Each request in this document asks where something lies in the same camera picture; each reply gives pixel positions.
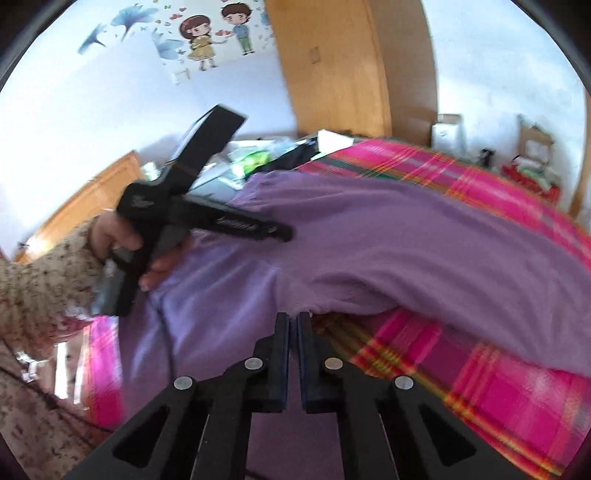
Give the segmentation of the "left floral sleeve forearm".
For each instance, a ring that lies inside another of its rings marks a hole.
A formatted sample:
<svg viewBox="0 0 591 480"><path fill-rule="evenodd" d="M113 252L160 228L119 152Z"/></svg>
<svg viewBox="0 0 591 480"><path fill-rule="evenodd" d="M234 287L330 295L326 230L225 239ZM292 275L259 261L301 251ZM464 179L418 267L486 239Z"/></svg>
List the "left floral sleeve forearm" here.
<svg viewBox="0 0 591 480"><path fill-rule="evenodd" d="M90 249L91 225L30 263L1 262L1 339L14 351L44 360L90 322L103 269Z"/></svg>

